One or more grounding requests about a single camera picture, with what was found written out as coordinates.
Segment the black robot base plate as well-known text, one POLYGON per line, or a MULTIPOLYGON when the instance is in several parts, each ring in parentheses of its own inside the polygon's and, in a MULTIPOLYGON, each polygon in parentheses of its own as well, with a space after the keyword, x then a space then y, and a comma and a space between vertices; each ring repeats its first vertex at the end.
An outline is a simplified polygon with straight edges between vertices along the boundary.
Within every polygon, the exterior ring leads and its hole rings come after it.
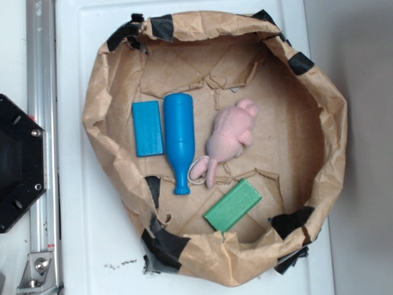
POLYGON ((45 131, 1 95, 1 233, 46 191, 45 131))

